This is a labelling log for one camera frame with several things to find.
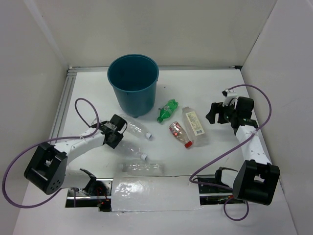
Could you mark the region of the clear bottle white label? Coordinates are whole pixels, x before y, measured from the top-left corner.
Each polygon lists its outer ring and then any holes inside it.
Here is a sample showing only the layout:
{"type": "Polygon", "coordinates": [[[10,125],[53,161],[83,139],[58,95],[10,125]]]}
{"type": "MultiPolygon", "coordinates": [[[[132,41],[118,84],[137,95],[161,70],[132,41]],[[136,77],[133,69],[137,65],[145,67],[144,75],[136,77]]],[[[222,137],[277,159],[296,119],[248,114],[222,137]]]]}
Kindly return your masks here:
{"type": "Polygon", "coordinates": [[[198,118],[196,111],[189,106],[182,108],[182,120],[189,139],[195,147],[208,145],[207,131],[198,118]]]}

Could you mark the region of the crushed clear bottle front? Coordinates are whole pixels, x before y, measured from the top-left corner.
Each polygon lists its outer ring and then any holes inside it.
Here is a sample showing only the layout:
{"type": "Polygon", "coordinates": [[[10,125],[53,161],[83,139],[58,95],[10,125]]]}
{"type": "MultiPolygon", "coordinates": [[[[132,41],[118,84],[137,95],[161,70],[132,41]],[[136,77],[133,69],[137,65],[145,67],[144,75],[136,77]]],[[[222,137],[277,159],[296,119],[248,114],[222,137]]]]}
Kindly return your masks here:
{"type": "Polygon", "coordinates": [[[118,168],[130,176],[158,177],[163,175],[163,165],[159,163],[124,162],[118,168]]]}

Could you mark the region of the green plastic bottle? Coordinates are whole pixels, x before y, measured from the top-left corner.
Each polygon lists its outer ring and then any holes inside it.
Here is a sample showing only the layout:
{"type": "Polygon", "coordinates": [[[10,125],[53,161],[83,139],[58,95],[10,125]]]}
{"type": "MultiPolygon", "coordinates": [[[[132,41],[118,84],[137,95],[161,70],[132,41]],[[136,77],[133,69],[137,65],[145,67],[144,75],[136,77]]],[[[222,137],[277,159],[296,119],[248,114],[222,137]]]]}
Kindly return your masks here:
{"type": "Polygon", "coordinates": [[[179,103],[175,99],[170,99],[167,104],[161,108],[159,116],[156,119],[157,122],[162,123],[164,120],[168,119],[177,109],[178,105],[179,103]]]}

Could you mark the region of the clear bottle red cap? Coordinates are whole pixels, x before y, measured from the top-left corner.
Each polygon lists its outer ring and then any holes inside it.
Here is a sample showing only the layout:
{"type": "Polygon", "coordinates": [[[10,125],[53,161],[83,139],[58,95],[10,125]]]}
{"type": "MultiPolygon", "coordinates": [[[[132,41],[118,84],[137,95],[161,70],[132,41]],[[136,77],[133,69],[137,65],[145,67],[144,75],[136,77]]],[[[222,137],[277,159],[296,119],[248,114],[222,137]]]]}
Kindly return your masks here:
{"type": "Polygon", "coordinates": [[[188,138],[186,131],[177,121],[173,122],[169,126],[169,130],[171,131],[172,135],[184,145],[185,148],[188,149],[193,146],[193,142],[188,138]]]}

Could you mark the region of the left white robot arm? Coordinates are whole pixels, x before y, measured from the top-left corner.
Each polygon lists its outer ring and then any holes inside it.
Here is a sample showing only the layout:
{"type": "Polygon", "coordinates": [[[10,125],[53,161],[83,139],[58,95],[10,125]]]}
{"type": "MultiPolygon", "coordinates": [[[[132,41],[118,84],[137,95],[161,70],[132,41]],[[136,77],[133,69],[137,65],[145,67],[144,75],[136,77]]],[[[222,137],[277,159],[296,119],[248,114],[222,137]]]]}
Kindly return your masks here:
{"type": "Polygon", "coordinates": [[[123,128],[127,128],[127,121],[113,115],[109,121],[92,125],[77,139],[55,144],[43,142],[26,167],[24,177],[47,195],[61,188],[79,188],[83,194],[92,195],[96,191],[96,177],[83,168],[71,169],[69,163],[105,144],[116,148],[123,139],[123,128]]]}

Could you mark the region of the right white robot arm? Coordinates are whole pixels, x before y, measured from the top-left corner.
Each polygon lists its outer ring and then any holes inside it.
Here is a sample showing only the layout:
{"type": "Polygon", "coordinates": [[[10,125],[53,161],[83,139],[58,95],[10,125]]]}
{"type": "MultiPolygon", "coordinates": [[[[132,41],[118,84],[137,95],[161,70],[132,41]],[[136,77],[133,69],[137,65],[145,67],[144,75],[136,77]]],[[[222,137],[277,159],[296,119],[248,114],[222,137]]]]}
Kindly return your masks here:
{"type": "Polygon", "coordinates": [[[244,157],[240,170],[220,167],[215,174],[215,190],[224,192],[232,188],[235,199],[269,205],[272,202],[280,176],[279,167],[266,156],[256,132],[258,124],[251,119],[254,101],[251,98],[227,98],[212,103],[206,119],[211,123],[230,123],[242,146],[244,157]]]}

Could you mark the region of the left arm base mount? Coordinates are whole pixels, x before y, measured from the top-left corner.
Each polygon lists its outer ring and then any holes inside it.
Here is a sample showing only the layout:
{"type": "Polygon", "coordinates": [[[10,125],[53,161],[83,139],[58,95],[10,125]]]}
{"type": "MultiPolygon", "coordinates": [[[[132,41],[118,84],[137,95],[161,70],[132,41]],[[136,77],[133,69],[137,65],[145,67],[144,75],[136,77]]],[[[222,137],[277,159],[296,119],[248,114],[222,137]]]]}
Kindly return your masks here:
{"type": "Polygon", "coordinates": [[[111,212],[113,178],[96,178],[91,172],[81,168],[88,177],[84,188],[69,188],[66,208],[98,208],[100,212],[111,212]]]}

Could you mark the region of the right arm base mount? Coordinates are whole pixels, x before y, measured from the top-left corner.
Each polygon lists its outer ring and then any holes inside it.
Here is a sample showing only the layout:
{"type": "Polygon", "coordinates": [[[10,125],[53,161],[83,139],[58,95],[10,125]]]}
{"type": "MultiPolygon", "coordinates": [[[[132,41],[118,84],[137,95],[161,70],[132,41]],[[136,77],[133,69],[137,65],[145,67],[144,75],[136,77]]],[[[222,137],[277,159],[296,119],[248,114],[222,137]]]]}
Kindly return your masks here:
{"type": "MultiPolygon", "coordinates": [[[[213,175],[209,175],[207,177],[197,177],[194,179],[195,181],[205,182],[215,184],[215,178],[213,175]]],[[[200,194],[200,205],[221,205],[226,202],[227,199],[232,197],[231,190],[207,186],[204,184],[198,185],[199,194],[200,194]]],[[[228,203],[230,204],[242,204],[244,203],[241,200],[232,199],[228,203]]]]}

